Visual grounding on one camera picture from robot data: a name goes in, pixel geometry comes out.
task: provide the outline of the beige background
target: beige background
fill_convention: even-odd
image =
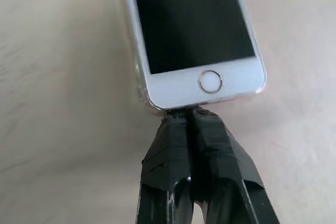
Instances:
[[[120,3],[0,0],[1,224],[134,223],[161,118],[137,99]],[[268,87],[207,108],[281,223],[334,223],[336,0],[247,3]]]

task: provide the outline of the smartphone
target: smartphone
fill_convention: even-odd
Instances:
[[[261,91],[244,0],[127,0],[146,98],[176,109]]]

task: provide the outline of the white smartphone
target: white smartphone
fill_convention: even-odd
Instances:
[[[127,0],[149,103],[175,109],[261,91],[244,0]]]

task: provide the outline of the phone screen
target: phone screen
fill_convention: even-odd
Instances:
[[[255,56],[238,0],[136,0],[151,74]]]

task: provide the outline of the home button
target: home button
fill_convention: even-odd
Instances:
[[[223,85],[222,78],[213,70],[204,71],[200,76],[199,83],[201,89],[208,94],[217,93]]]

